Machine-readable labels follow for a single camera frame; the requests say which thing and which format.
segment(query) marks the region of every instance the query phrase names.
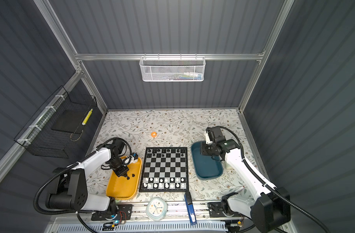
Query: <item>leaf pattern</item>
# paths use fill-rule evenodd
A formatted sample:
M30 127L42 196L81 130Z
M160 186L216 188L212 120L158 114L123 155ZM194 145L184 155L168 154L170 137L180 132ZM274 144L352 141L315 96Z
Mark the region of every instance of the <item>leaf pattern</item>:
M213 126L225 126L236 133L244 146L245 156L257 167L235 109L110 111L105 117L96 145L111 137L122 137L142 160L146 147L188 147L189 190L193 200L218 200L237 190L240 190L241 195L252 198L240 176L234 170L226 169L224 164L224 172L220 177L212 180L198 179L190 147L194 142L204 141L205 129ZM157 132L157 136L151 137L152 132ZM227 139L233 138L226 130L223 134ZM99 167L87 175L88 192L105 196L111 172ZM122 202L148 202L155 196L165 201L184 200L184 193L181 192L138 192L134 198Z

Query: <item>clock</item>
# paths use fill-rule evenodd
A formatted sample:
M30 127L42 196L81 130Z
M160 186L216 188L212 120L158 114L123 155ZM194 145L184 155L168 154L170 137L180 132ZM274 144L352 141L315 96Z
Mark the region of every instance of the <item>clock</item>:
M160 221L167 213L167 203L159 197L154 197L147 205L147 216L154 220Z

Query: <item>yellow connector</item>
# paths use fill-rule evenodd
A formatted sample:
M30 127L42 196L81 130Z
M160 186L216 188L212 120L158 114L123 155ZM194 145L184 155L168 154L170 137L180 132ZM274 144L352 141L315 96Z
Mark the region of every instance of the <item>yellow connector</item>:
M88 121L88 119L90 118L90 116L91 116L91 114L92 114L92 110L93 110L93 109L91 109L91 110L88 112L87 116L84 118L84 120L83 120L83 122L82 122L82 125L87 124L87 121Z

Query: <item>blue tray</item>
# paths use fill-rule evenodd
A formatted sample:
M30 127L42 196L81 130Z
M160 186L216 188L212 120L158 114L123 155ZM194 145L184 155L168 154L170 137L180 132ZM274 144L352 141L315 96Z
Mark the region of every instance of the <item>blue tray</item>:
M192 158L197 177L200 180L210 180L221 176L223 173L222 163L211 159L211 156L203 156L200 149L201 142L192 144Z

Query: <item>orange tray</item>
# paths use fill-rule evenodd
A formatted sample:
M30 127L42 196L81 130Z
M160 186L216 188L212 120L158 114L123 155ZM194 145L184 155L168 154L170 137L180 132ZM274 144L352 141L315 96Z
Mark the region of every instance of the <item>orange tray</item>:
M130 179L127 177L121 176L117 177L114 172L111 173L108 187L106 188L106 196L112 196L118 200L127 200L132 198L137 191L138 181L140 180L141 172L141 159L138 158L136 163L128 165L129 171L127 172Z

